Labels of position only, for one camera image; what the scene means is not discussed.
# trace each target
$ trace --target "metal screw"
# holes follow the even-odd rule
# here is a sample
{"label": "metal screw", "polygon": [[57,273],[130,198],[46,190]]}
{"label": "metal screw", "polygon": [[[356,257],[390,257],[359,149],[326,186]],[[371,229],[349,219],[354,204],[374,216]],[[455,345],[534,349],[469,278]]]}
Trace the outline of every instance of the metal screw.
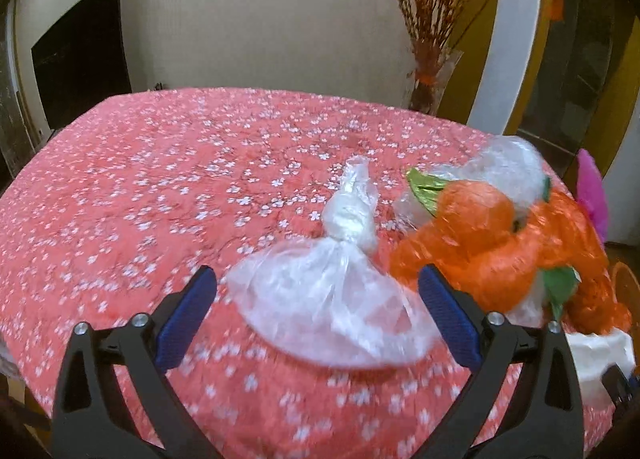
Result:
{"label": "metal screw", "polygon": [[489,323],[491,325],[502,325],[502,324],[504,324],[504,315],[502,315],[501,313],[498,313],[497,311],[491,311],[486,316],[486,319],[489,320]]}
{"label": "metal screw", "polygon": [[549,327],[549,330],[552,333],[556,333],[556,334],[558,334],[562,330],[562,326],[555,320],[551,320],[551,322],[549,322],[549,325],[547,327]]}
{"label": "metal screw", "polygon": [[77,335],[83,335],[89,330],[89,324],[87,322],[80,322],[74,327],[74,333]]}
{"label": "metal screw", "polygon": [[131,319],[133,327],[144,327],[149,322],[149,315],[146,313],[138,313]]}

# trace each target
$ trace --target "plastic bag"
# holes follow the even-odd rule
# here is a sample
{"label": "plastic bag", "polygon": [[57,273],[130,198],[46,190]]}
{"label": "plastic bag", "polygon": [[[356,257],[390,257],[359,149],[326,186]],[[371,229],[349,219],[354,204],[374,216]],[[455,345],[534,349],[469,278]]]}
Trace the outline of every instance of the plastic bag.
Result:
{"label": "plastic bag", "polygon": [[422,206],[411,190],[402,192],[402,195],[393,201],[392,208],[398,228],[405,234],[413,233],[433,220],[433,215]]}
{"label": "plastic bag", "polygon": [[529,294],[505,316],[514,325],[523,327],[542,327],[545,322],[545,312],[542,306],[545,303],[546,291],[542,273],[538,272]]}
{"label": "plastic bag", "polygon": [[600,241],[604,244],[609,230],[609,208],[602,185],[602,175],[591,154],[578,150],[578,181],[576,200],[589,214]]}
{"label": "plastic bag", "polygon": [[566,339],[574,357],[582,401],[596,409],[606,409],[611,400],[602,384],[602,375],[614,363],[627,378],[636,368],[631,336],[613,329],[606,336],[567,333]]}
{"label": "plastic bag", "polygon": [[581,281],[565,305],[572,325],[582,333],[628,330],[631,315],[616,301],[607,256],[583,209],[551,190],[549,202],[533,204],[526,224],[513,232],[508,204],[487,183],[450,183],[439,195],[435,220],[391,254],[391,275],[416,289],[422,267],[435,264],[483,310],[508,313],[529,295],[539,269],[570,266]]}
{"label": "plastic bag", "polygon": [[278,349],[321,365],[372,369],[422,359],[439,335],[420,297],[366,255],[378,200],[367,159],[348,160],[322,213],[330,237],[282,241],[236,264],[225,282],[246,322]]}
{"label": "plastic bag", "polygon": [[521,137],[498,135],[463,166],[444,164],[431,168],[429,174],[447,180],[489,183],[510,198],[516,215],[522,219],[544,193],[542,162],[538,150]]}

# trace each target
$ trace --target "red floral tablecloth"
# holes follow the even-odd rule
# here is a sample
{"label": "red floral tablecloth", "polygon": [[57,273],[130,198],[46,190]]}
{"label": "red floral tablecloth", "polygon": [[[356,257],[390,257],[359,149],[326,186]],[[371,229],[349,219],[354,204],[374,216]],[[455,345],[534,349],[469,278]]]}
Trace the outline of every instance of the red floral tablecloth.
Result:
{"label": "red floral tablecloth", "polygon": [[[385,265],[391,201],[410,166],[463,163],[487,136],[344,98],[251,89],[111,98],[66,128],[0,200],[1,331],[37,400],[52,407],[72,327],[124,324],[180,290],[199,265],[222,276],[290,234],[319,235],[342,164],[370,158]],[[497,428],[512,370],[480,439]],[[444,343],[411,368],[348,374],[272,349],[222,289],[182,365],[180,399],[228,458],[409,457],[468,373]],[[127,400],[153,439],[132,387]],[[585,447],[611,411],[585,409]]]}

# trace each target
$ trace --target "black tv screen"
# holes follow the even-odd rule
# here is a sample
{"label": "black tv screen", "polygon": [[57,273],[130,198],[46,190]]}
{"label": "black tv screen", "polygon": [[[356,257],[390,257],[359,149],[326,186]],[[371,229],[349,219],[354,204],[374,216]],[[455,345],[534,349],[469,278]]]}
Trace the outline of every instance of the black tv screen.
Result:
{"label": "black tv screen", "polygon": [[31,57],[51,130],[131,92],[120,0],[81,0],[38,40]]}
{"label": "black tv screen", "polygon": [[11,174],[9,173],[9,167],[6,165],[4,157],[0,153],[0,196],[4,192],[4,189],[11,182]]}

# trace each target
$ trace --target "glass vase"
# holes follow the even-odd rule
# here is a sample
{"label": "glass vase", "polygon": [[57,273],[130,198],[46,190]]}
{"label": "glass vase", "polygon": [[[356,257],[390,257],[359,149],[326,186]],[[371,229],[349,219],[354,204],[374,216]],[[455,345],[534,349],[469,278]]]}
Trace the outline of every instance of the glass vase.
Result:
{"label": "glass vase", "polygon": [[421,44],[414,46],[415,84],[409,109],[437,116],[444,90],[462,57],[462,51],[437,49]]}

